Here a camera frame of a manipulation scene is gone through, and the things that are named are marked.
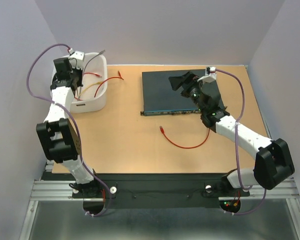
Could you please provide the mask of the red patch cable long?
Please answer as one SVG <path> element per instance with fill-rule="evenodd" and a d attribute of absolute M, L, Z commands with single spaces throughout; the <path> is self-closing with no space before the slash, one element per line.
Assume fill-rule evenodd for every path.
<path fill-rule="evenodd" d="M 94 97 L 96 97 L 98 95 L 98 93 L 101 91 L 101 88 L 107 84 L 108 82 L 111 82 L 112 80 L 121 80 L 121 81 L 124 81 L 125 79 L 123 78 L 122 74 L 121 74 L 121 71 L 118 70 L 117 71 L 117 75 L 116 76 L 111 76 L 111 77 L 108 77 L 107 79 L 103 80 L 99 86 L 96 88 L 95 92 L 94 92 Z"/>

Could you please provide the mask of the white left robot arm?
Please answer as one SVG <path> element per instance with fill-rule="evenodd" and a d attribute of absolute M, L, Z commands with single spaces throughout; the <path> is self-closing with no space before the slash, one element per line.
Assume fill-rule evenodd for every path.
<path fill-rule="evenodd" d="M 60 57 L 53 60 L 55 73 L 52 77 L 49 112 L 43 123 L 36 125 L 36 132 L 48 160 L 63 165 L 75 178 L 69 186 L 83 197 L 96 197 L 101 184 L 83 166 L 82 148 L 78 134 L 69 118 L 72 101 L 78 87 L 82 86 L 82 70 L 72 65 L 76 58 Z"/>

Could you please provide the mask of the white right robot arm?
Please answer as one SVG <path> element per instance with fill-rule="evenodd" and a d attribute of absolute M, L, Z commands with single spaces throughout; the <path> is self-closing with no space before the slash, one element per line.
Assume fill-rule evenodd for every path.
<path fill-rule="evenodd" d="M 223 177 L 221 192 L 232 195 L 256 185 L 272 190 L 295 173 L 289 146 L 281 138 L 273 140 L 256 133 L 227 111 L 217 85 L 218 72 L 208 67 L 203 76 L 188 71 L 168 80 L 173 91 L 181 89 L 181 96 L 192 100 L 205 127 L 235 144 L 237 166 Z"/>

